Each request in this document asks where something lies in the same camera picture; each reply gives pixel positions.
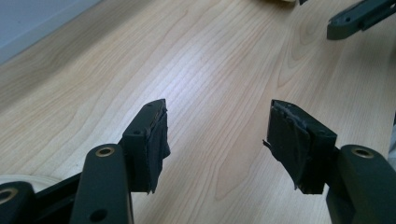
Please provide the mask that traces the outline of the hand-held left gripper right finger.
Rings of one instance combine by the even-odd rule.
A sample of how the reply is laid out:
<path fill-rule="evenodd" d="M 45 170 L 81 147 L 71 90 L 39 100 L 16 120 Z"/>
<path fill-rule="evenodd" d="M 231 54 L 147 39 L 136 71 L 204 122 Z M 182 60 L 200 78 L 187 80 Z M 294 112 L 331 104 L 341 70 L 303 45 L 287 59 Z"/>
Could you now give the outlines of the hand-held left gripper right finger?
<path fill-rule="evenodd" d="M 263 144 L 303 194 L 322 193 L 336 138 L 336 133 L 299 106 L 280 100 L 271 102 Z"/>

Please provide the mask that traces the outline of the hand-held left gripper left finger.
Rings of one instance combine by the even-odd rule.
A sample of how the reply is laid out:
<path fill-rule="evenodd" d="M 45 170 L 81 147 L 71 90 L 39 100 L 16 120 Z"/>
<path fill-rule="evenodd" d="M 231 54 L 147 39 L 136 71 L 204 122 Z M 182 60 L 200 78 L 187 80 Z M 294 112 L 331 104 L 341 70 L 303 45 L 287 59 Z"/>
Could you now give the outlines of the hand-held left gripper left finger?
<path fill-rule="evenodd" d="M 168 157 L 167 109 L 164 99 L 145 104 L 122 134 L 130 191 L 154 193 Z"/>

